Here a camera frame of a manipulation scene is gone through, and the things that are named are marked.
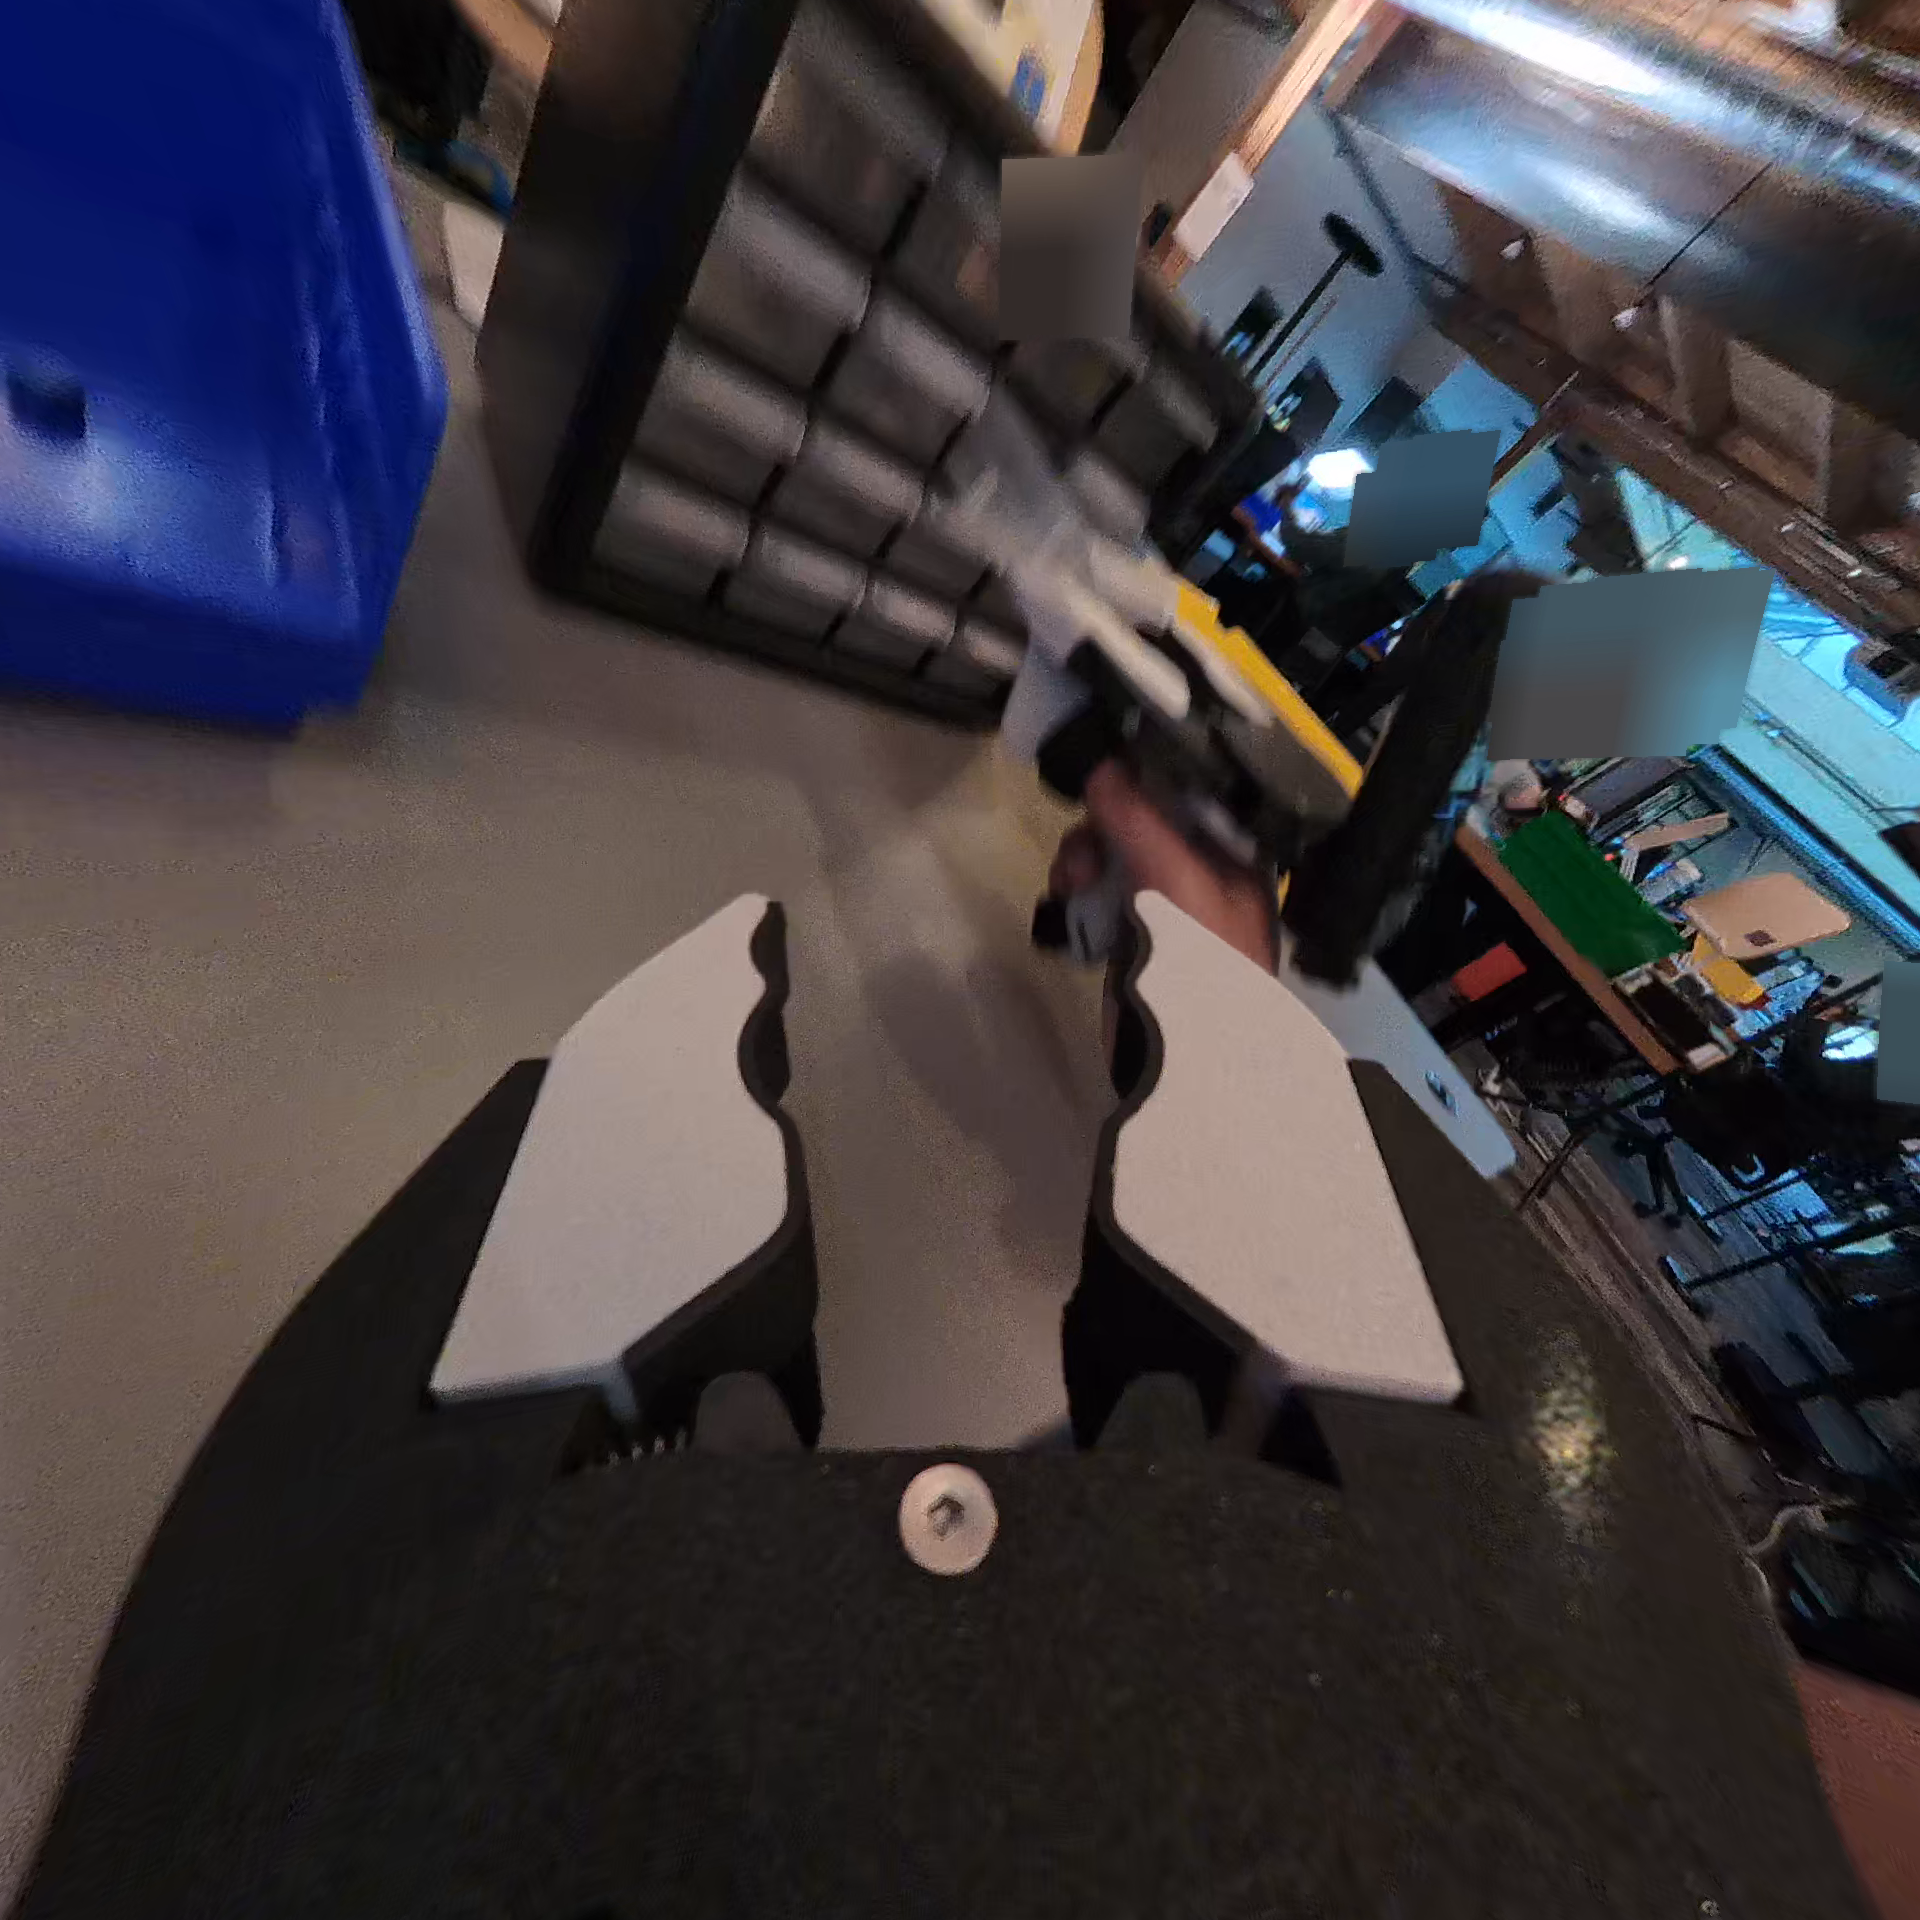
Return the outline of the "blue plastic bin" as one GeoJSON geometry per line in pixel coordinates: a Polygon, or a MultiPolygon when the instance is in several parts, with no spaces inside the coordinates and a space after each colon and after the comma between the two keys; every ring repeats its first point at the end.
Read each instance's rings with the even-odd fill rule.
{"type": "Polygon", "coordinates": [[[366,691],[448,367],[344,7],[0,7],[0,359],[6,691],[366,691]]]}

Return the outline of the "black floor lamp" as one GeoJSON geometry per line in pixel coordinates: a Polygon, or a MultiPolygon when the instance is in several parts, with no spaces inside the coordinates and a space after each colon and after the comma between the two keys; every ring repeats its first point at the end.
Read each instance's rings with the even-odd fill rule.
{"type": "Polygon", "coordinates": [[[1244,367],[1253,385],[1279,367],[1286,342],[1305,330],[1305,319],[1328,303],[1342,277],[1384,277],[1378,245],[1349,217],[1328,208],[1317,228],[1328,240],[1328,268],[1317,272],[1305,303],[1268,330],[1268,342],[1253,353],[1244,367]]]}

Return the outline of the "wooden work table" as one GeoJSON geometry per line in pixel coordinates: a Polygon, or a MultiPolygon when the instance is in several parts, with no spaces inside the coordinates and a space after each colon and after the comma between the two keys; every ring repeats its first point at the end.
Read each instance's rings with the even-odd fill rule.
{"type": "Polygon", "coordinates": [[[1682,1062],[1614,994],[1614,980],[1546,924],[1546,907],[1524,893],[1524,879],[1496,859],[1496,850],[1458,826],[1452,850],[1472,868],[1472,896],[1496,896],[1496,907],[1524,927],[1524,941],[1653,1075],[1678,1075],[1682,1062]]]}

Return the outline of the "set of clear cabinet drawers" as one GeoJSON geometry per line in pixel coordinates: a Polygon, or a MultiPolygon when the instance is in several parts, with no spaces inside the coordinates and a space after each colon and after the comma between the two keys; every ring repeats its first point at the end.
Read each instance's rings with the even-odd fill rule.
{"type": "Polygon", "coordinates": [[[1150,282],[1123,342],[999,342],[994,190],[978,128],[801,7],[590,540],[645,625],[994,726],[1021,615],[940,493],[999,394],[1100,535],[1176,540],[1244,375],[1150,282]]]}

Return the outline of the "black drawer cabinet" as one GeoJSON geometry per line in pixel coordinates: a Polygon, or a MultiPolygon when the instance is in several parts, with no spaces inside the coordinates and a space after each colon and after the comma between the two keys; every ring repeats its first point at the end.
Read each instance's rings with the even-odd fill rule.
{"type": "MultiPolygon", "coordinates": [[[[994,162],[1053,149],[1053,128],[987,85],[944,7],[835,14],[978,128],[994,162]]],[[[491,484],[525,571],[647,637],[681,630],[645,625],[637,601],[590,566],[590,540],[793,21],[801,7],[768,0],[561,7],[476,338],[491,484]]],[[[1176,540],[1158,540],[1166,563],[1206,527],[1223,477],[1226,461],[1186,498],[1176,540]]]]}

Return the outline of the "yellow plastic bin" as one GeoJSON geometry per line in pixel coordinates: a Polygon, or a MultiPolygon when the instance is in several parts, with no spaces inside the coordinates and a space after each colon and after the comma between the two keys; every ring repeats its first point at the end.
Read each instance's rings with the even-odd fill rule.
{"type": "Polygon", "coordinates": [[[1328,723],[1297,699],[1297,689],[1238,630],[1223,623],[1218,595],[1166,576],[1166,625],[1206,667],[1223,707],[1232,707],[1244,723],[1273,723],[1305,760],[1328,773],[1342,801],[1358,792],[1358,760],[1328,737],[1328,723]]]}

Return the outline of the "silver foil ceiling duct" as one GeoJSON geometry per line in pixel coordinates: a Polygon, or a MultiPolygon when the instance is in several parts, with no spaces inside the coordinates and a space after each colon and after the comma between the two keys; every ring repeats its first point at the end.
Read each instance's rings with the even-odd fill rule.
{"type": "Polygon", "coordinates": [[[1766,7],[1403,7],[1342,118],[1920,431],[1916,61],[1766,7]]]}

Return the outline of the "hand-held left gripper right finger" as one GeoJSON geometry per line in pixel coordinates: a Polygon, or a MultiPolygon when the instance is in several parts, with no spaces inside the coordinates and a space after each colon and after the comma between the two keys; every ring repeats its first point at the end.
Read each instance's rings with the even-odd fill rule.
{"type": "Polygon", "coordinates": [[[1342,1042],[1163,893],[1115,953],[1115,1118],[1063,1300],[1063,1423],[1087,1451],[1137,1379],[1206,1436],[1232,1395],[1464,1408],[1471,1379],[1342,1042]]]}

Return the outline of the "green plastic bin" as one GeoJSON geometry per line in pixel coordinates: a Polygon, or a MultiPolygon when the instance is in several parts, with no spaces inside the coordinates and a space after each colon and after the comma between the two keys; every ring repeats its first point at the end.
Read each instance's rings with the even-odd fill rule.
{"type": "Polygon", "coordinates": [[[1682,953],[1682,935],[1581,837],[1570,811],[1533,811],[1496,845],[1502,871],[1605,980],[1682,953]]]}

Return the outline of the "printed instruction sheet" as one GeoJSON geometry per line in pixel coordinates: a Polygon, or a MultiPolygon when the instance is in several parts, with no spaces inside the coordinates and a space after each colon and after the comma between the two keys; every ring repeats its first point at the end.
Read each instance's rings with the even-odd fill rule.
{"type": "Polygon", "coordinates": [[[944,27],[960,36],[971,61],[999,99],[1008,99],[1037,128],[1062,128],[1071,73],[1087,31],[1100,27],[1094,0],[952,0],[944,27]]]}

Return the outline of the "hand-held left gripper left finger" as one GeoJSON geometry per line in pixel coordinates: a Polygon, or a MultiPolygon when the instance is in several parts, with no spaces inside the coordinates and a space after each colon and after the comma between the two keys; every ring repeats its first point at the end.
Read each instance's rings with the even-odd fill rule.
{"type": "Polygon", "coordinates": [[[780,903],[732,896],[561,1038],[432,1402],[590,1392],[612,1427],[689,1427],[707,1379],[757,1373],[793,1427],[819,1427],[780,1007],[780,903]]]}

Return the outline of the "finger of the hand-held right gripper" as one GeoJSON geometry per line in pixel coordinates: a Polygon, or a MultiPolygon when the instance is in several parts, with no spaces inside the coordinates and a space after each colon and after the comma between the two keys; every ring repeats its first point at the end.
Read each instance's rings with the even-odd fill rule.
{"type": "Polygon", "coordinates": [[[944,453],[940,535],[975,556],[1021,608],[1039,663],[1071,667],[1087,649],[1121,691],[1158,715],[1190,715],[1179,587],[1163,563],[1121,545],[1028,453],[944,453]]]}

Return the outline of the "person's right hand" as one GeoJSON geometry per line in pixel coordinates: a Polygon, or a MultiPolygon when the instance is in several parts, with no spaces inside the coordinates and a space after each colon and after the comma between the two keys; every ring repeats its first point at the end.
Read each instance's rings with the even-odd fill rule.
{"type": "Polygon", "coordinates": [[[1279,970],[1279,907],[1273,879],[1195,850],[1137,784],[1121,760],[1100,760],[1083,784],[1083,820],[1062,837],[1050,893],[1078,896],[1094,893],[1109,871],[1123,893],[1163,893],[1223,945],[1253,959],[1262,976],[1279,970]]]}

